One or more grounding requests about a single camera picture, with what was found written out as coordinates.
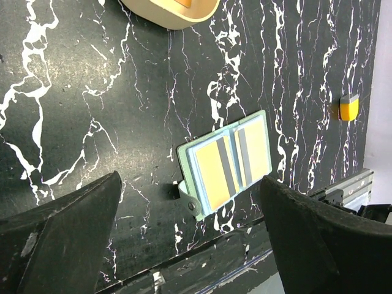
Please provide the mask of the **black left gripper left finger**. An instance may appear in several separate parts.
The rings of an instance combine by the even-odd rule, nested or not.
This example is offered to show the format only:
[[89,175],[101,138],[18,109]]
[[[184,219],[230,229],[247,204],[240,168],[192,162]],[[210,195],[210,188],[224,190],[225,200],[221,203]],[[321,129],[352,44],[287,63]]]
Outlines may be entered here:
[[118,172],[1,220],[1,293],[94,293],[121,196]]

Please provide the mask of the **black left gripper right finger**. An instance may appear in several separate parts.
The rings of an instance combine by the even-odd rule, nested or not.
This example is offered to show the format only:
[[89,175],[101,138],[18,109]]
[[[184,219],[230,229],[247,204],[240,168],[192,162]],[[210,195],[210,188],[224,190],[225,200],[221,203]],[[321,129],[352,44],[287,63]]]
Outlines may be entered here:
[[270,176],[260,190],[285,293],[391,293],[391,205],[354,211]]

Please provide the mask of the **brown gold credit card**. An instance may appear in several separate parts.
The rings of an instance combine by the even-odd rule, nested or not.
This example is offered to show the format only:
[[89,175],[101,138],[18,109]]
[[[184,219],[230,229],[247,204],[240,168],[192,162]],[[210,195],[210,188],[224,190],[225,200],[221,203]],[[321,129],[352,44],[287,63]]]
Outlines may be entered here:
[[263,116],[241,124],[234,132],[241,184],[248,187],[272,171],[268,132]]

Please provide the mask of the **mint green card holder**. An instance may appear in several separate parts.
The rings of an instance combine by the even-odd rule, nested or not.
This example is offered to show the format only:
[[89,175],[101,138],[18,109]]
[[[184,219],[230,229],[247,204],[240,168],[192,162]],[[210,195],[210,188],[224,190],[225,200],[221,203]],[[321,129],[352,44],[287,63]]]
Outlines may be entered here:
[[178,147],[180,199],[196,221],[215,213],[272,171],[266,112]]

